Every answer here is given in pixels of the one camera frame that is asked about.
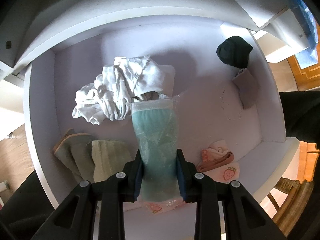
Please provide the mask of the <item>blue cloth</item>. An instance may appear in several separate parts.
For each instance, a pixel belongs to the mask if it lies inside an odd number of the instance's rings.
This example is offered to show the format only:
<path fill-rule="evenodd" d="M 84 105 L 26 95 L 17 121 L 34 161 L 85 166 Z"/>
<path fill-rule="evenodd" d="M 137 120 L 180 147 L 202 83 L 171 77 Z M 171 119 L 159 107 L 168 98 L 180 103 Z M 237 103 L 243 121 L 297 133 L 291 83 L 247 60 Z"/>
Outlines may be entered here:
<path fill-rule="evenodd" d="M 312 12 L 303 0 L 292 0 L 291 10 L 298 20 L 308 41 L 307 48 L 295 55 L 300 69 L 308 68 L 318 63 L 317 45 L 319 43 L 317 23 Z"/>

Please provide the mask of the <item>pink strawberry socks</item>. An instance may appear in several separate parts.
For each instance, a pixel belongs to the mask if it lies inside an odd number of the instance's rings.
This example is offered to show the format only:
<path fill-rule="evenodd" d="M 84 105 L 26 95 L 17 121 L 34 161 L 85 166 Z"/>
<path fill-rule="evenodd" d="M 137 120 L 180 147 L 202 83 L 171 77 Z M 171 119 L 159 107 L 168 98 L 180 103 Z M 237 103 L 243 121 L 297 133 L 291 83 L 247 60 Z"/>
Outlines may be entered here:
<path fill-rule="evenodd" d="M 229 183 L 240 177 L 240 165 L 234 161 L 234 154 L 225 140 L 211 143 L 201 151 L 201 161 L 196 169 L 214 181 Z"/>

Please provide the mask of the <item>pink packaged item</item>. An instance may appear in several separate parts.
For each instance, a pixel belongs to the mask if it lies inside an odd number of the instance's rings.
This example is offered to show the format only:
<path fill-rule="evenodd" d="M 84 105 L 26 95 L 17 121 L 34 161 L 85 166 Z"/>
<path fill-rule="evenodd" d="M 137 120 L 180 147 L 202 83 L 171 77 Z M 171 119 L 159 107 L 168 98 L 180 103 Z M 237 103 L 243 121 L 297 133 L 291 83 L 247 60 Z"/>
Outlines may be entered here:
<path fill-rule="evenodd" d="M 170 199 L 164 202 L 144 202 L 144 206 L 154 215 L 169 212 L 185 205 L 182 198 Z"/>

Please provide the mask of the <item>teal cloth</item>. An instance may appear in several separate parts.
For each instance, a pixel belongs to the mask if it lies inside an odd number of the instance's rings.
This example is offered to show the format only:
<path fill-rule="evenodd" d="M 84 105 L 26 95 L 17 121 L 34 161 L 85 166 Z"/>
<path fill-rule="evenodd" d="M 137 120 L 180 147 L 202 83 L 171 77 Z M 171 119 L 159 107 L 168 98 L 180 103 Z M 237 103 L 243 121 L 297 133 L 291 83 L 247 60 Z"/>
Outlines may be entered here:
<path fill-rule="evenodd" d="M 133 102 L 130 108 L 144 165 L 142 200 L 164 202 L 179 197 L 176 175 L 178 118 L 174 99 Z"/>

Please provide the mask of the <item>white cloth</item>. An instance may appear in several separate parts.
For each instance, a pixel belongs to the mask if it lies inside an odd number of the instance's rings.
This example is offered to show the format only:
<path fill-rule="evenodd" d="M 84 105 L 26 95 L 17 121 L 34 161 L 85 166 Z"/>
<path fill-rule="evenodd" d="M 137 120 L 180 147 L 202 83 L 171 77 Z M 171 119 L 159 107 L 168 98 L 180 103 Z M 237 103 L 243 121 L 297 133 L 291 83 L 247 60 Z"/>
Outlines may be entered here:
<path fill-rule="evenodd" d="M 105 119 L 124 120 L 133 102 L 158 100 L 173 95 L 176 70 L 158 65 L 148 56 L 117 56 L 111 66 L 104 66 L 93 83 L 75 94 L 73 118 L 100 125 Z"/>

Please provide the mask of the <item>black socks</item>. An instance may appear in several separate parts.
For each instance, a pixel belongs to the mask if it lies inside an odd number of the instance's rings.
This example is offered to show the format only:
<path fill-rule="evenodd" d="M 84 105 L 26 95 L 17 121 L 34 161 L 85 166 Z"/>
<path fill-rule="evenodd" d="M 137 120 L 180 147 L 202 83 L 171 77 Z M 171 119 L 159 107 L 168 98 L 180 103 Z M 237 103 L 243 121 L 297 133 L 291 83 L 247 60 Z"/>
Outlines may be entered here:
<path fill-rule="evenodd" d="M 244 69 L 252 50 L 253 47 L 242 37 L 232 36 L 217 47 L 216 54 L 224 64 Z"/>

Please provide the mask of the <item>wicker chair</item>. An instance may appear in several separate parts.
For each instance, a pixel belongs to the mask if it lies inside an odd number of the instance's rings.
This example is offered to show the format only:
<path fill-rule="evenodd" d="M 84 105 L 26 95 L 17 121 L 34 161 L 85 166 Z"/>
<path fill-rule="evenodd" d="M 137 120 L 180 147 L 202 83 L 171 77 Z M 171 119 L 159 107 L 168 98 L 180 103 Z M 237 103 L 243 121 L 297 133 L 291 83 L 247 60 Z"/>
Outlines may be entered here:
<path fill-rule="evenodd" d="M 302 215 L 314 188 L 313 181 L 291 180 L 281 177 L 276 183 L 275 189 L 287 194 L 281 206 L 278 205 L 271 193 L 267 195 L 276 209 L 272 220 L 281 232 L 287 237 Z"/>

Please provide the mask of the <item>grey socks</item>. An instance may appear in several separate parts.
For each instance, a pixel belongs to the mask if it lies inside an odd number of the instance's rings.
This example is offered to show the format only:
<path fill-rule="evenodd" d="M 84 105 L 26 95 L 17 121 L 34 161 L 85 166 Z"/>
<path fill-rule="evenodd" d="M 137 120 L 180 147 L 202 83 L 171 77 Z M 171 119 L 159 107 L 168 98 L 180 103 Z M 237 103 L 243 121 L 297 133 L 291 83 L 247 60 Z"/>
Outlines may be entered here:
<path fill-rule="evenodd" d="M 247 68 L 240 69 L 238 74 L 232 79 L 239 91 L 240 100 L 244 109 L 251 108 L 259 92 L 259 84 Z"/>

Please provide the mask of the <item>light green folded towel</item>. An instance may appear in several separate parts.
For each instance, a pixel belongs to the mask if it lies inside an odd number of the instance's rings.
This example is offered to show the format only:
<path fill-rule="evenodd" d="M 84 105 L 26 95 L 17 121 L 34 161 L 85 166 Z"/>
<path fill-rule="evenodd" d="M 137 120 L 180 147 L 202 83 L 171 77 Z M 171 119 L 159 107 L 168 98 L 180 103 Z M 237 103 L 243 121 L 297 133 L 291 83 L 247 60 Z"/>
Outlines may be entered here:
<path fill-rule="evenodd" d="M 105 181 L 113 174 L 121 172 L 125 164 L 133 160 L 127 144 L 117 140 L 92 141 L 92 159 L 95 165 L 95 183 Z"/>

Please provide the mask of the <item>grey-green cloth beige trim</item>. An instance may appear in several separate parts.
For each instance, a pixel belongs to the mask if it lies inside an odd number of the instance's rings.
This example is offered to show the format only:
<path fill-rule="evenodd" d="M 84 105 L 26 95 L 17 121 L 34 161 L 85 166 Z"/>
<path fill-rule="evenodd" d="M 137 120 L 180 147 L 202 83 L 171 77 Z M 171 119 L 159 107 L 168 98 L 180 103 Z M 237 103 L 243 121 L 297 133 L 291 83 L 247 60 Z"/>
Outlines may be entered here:
<path fill-rule="evenodd" d="M 74 129 L 66 131 L 53 147 L 53 154 L 73 174 L 77 182 L 94 182 L 95 164 L 92 159 L 92 141 L 95 138 L 88 133 L 76 133 Z"/>

